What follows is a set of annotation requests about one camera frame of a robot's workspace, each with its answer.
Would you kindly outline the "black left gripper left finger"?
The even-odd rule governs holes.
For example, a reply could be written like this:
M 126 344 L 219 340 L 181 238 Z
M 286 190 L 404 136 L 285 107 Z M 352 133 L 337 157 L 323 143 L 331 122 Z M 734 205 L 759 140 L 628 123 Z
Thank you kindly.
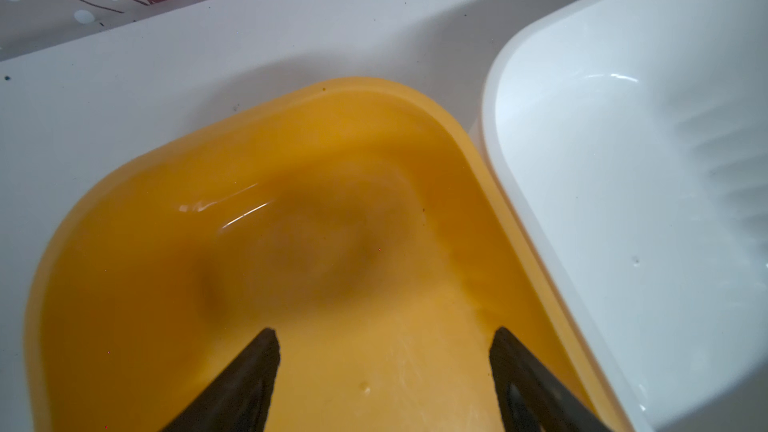
M 163 429 L 262 431 L 279 364 L 276 332 L 265 328 Z

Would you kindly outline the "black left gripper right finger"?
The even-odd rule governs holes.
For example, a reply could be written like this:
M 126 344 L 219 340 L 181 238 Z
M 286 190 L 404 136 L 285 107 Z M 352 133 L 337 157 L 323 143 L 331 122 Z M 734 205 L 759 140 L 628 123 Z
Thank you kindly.
M 608 429 L 507 328 L 496 330 L 489 361 L 506 431 Z

